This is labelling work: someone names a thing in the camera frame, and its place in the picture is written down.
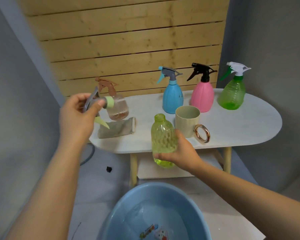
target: gray cloth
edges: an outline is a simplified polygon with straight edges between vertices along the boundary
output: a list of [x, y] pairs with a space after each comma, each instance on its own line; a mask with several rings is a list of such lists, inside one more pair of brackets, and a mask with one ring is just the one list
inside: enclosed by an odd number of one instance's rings
[[136, 132], [137, 120], [131, 117], [127, 120], [119, 120], [107, 123], [109, 129], [100, 125], [98, 137], [100, 139], [125, 136]]

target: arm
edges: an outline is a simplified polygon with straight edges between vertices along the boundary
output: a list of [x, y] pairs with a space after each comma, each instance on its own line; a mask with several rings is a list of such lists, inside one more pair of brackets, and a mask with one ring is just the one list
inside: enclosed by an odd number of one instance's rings
[[268, 239], [300, 240], [300, 202], [267, 190], [205, 163], [176, 130], [178, 149], [156, 158], [175, 163], [212, 188]]
[[60, 140], [47, 170], [13, 223], [7, 240], [67, 239], [80, 157], [104, 102], [81, 112], [89, 93], [70, 97], [60, 110]]

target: blue spray bottle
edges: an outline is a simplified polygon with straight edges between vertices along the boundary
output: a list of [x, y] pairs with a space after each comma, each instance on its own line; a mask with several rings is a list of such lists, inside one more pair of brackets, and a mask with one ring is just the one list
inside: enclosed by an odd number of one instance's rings
[[176, 109], [180, 106], [183, 106], [183, 94], [182, 90], [177, 84], [176, 76], [182, 75], [182, 73], [177, 72], [173, 68], [165, 67], [165, 66], [159, 66], [159, 70], [161, 71], [161, 76], [159, 78], [159, 82], [164, 77], [170, 77], [169, 85], [164, 90], [163, 93], [163, 100], [162, 100], [162, 107], [163, 110], [169, 114], [175, 114]]

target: bathroom floor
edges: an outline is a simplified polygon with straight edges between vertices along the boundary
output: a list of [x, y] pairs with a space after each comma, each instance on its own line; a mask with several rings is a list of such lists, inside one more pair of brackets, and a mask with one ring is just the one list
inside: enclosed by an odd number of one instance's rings
[[[233, 173], [255, 182], [235, 152], [232, 156]], [[93, 158], [81, 166], [68, 240], [99, 238], [105, 218], [118, 199], [128, 191], [129, 159], [129, 155], [96, 149]], [[212, 239], [264, 239], [264, 235], [255, 226], [196, 178], [168, 178], [160, 181], [177, 186], [192, 198], [208, 223]]]

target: blue basin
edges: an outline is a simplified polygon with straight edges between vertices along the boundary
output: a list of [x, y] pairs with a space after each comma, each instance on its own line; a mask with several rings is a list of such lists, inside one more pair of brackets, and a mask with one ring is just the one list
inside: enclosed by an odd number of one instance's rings
[[212, 240], [198, 206], [166, 183], [146, 183], [130, 190], [104, 226], [103, 240]]

